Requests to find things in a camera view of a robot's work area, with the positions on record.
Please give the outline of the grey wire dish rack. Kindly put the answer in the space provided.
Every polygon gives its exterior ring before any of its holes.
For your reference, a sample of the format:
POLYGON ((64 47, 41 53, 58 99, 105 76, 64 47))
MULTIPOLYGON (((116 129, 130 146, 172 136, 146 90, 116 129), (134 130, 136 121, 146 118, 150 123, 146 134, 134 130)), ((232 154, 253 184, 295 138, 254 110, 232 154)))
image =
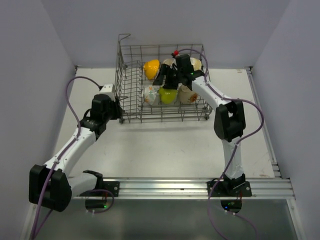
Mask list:
POLYGON ((154 101, 146 102, 144 94, 153 84, 145 75, 144 64, 151 60, 160 62, 172 58, 175 50, 205 63, 204 46, 201 43, 141 44, 129 33, 118 35, 115 69, 115 95, 122 109, 120 123, 149 123, 208 120, 212 108, 198 96, 192 103, 182 103, 176 96, 165 104, 157 94, 154 101))

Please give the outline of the lime green bowl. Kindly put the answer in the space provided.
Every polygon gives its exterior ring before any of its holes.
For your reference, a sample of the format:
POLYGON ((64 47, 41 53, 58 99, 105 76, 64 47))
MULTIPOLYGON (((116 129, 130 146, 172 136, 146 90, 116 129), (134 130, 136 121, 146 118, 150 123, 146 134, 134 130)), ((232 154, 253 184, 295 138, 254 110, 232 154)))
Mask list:
POLYGON ((176 89, 167 89, 167 88, 160 87, 158 93, 159 93, 161 102, 166 105, 173 103, 177 96, 176 89))

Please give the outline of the white bowl green orange flowers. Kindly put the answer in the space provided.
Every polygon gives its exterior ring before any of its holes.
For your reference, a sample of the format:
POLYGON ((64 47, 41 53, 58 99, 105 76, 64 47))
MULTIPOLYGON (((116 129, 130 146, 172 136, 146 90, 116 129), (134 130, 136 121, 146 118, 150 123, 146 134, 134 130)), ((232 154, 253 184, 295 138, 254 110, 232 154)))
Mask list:
POLYGON ((143 101, 152 106, 158 96, 159 87, 155 85, 145 86, 141 92, 143 101))

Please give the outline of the beige bowl with sunflower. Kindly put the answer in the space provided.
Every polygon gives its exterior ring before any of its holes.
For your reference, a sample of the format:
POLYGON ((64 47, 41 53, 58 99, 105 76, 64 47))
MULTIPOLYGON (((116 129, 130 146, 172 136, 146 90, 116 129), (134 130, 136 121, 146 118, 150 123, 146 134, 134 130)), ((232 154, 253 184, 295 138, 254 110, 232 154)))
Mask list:
POLYGON ((177 97, 182 104, 192 104, 198 99, 198 94, 187 86, 181 85, 178 89, 177 97))

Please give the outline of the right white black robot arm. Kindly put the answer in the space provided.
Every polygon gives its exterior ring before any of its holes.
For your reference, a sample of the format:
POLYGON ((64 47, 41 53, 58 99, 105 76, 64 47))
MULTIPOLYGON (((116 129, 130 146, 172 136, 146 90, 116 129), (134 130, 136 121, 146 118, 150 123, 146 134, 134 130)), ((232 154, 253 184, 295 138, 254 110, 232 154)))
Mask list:
POLYGON ((210 197, 250 197, 252 190, 242 167, 240 139, 246 128, 243 103, 224 96, 208 80, 208 73, 194 69, 188 54, 176 55, 159 67, 154 85, 176 90, 184 85, 200 95, 214 110, 213 130, 222 141, 225 166, 219 178, 207 182, 210 197))

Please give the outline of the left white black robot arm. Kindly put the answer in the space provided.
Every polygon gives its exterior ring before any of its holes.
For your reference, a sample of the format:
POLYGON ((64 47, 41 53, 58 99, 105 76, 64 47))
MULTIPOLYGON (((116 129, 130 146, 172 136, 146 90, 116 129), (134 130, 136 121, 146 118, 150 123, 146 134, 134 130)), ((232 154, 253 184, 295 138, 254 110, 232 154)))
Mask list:
POLYGON ((86 192, 95 197, 101 195, 104 191, 101 173, 85 170, 77 177, 69 175, 86 150, 106 130, 107 123, 120 119, 122 114, 119 98, 103 87, 93 97, 90 109, 63 148, 44 165, 36 164, 31 168, 29 202, 62 212, 76 196, 86 192))

